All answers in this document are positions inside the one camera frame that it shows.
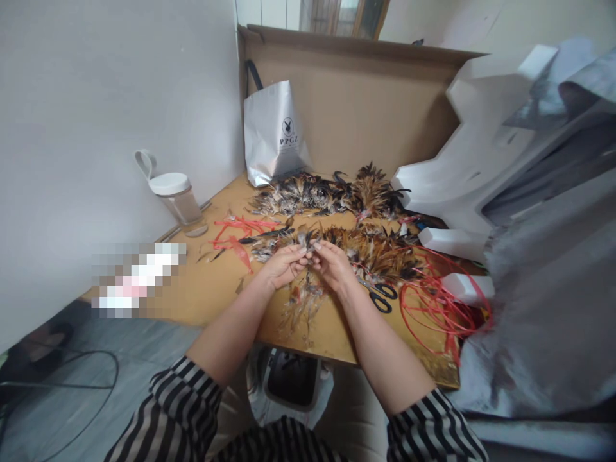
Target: bottle cap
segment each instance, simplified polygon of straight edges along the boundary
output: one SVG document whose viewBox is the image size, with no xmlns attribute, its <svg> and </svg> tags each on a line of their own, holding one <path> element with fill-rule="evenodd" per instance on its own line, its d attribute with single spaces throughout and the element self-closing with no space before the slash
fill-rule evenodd
<svg viewBox="0 0 616 462">
<path fill-rule="evenodd" d="M 172 196 L 190 188 L 191 181 L 183 173 L 163 173 L 152 178 L 148 184 L 157 196 Z"/>
</svg>

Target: white wall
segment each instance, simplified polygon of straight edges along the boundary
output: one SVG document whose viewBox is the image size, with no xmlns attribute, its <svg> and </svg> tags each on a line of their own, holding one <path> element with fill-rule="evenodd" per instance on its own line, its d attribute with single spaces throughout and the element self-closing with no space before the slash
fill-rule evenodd
<svg viewBox="0 0 616 462">
<path fill-rule="evenodd" d="M 301 0 L 235 0 L 237 22 L 280 29 L 300 29 Z"/>
<path fill-rule="evenodd" d="M 457 0 L 391 0 L 379 40 L 439 46 Z"/>
<path fill-rule="evenodd" d="M 199 202 L 243 170 L 234 24 L 231 1 L 0 4 L 0 351 L 89 289 L 93 244 L 173 226 L 136 149 Z"/>
<path fill-rule="evenodd" d="M 598 55 L 615 47 L 616 1 L 391 0 L 380 39 L 494 53 L 578 35 Z"/>
<path fill-rule="evenodd" d="M 466 49 L 494 53 L 537 43 L 558 45 L 575 36 L 592 39 L 598 55 L 616 47 L 614 0 L 460 0 L 449 28 L 469 13 L 481 21 L 498 9 L 500 14 L 487 36 Z"/>
</svg>

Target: striped sleeve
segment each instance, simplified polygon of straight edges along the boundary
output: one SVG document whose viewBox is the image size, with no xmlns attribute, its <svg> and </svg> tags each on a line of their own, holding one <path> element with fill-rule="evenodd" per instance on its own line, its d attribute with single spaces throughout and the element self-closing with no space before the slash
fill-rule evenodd
<svg viewBox="0 0 616 462">
<path fill-rule="evenodd" d="M 150 381 L 139 406 L 105 462 L 203 461 L 217 429 L 221 389 L 183 357 Z"/>
<path fill-rule="evenodd" d="M 462 414 L 436 389 L 387 427 L 388 461 L 484 461 L 488 455 Z"/>
</svg>

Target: wooden table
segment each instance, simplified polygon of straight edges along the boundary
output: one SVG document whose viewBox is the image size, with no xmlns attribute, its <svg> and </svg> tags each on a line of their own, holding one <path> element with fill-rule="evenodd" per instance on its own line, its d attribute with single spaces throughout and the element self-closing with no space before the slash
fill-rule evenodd
<svg viewBox="0 0 616 462">
<path fill-rule="evenodd" d="M 156 296 L 146 300 L 145 308 L 140 316 L 147 318 L 165 319 L 188 325 L 205 326 L 210 323 L 223 309 L 236 297 L 236 290 L 242 283 L 243 287 L 253 277 L 247 274 L 246 266 L 239 260 L 233 250 L 225 251 L 215 261 L 210 261 L 218 251 L 212 249 L 209 241 L 220 232 L 221 226 L 214 224 L 215 220 L 222 220 L 233 214 L 252 219 L 266 219 L 250 215 L 246 210 L 248 200 L 254 196 L 255 189 L 248 183 L 246 175 L 236 178 L 231 184 L 220 191 L 212 199 L 212 205 L 204 212 L 209 224 L 209 230 L 203 236 L 190 238 L 179 233 L 171 242 L 186 243 L 187 262 L 178 269 L 178 275 L 172 276 L 164 287 L 156 288 Z M 276 216 L 284 222 L 285 217 Z M 324 228 L 331 225 L 352 228 L 355 225 L 355 216 L 350 213 L 335 214 L 329 217 L 295 216 L 294 227 L 302 223 L 309 225 L 321 221 Z M 383 222 L 388 228 L 399 227 L 397 223 Z M 228 229 L 225 235 L 239 230 Z M 262 265 L 256 261 L 252 267 L 257 272 Z M 84 296 L 89 299 L 96 296 L 90 291 Z M 285 303 L 289 299 L 288 288 L 282 288 L 274 295 L 265 317 L 263 318 L 257 334 L 257 341 L 276 347 L 295 350 L 297 352 L 314 355 L 321 358 L 340 361 L 342 363 L 357 364 L 350 331 L 346 323 L 342 307 L 336 298 L 327 296 L 318 314 L 311 323 L 308 335 L 305 322 L 300 323 L 293 334 L 287 330 L 280 331 L 281 315 Z M 448 355 L 434 355 L 420 346 L 408 331 L 402 319 L 398 300 L 391 300 L 393 312 L 383 314 L 396 333 L 415 351 L 434 380 L 448 388 L 459 388 L 458 368 Z M 415 334 L 423 343 L 434 351 L 443 351 L 445 335 L 421 326 L 408 319 Z"/>
</svg>

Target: person's right hand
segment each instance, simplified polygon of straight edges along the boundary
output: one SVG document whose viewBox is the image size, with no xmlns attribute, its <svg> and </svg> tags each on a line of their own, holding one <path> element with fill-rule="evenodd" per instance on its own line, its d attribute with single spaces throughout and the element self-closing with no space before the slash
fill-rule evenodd
<svg viewBox="0 0 616 462">
<path fill-rule="evenodd" d="M 344 250 L 329 241 L 315 242 L 314 249 L 316 255 L 307 257 L 312 259 L 312 267 L 321 273 L 334 292 L 347 292 L 357 284 L 357 276 Z"/>
</svg>

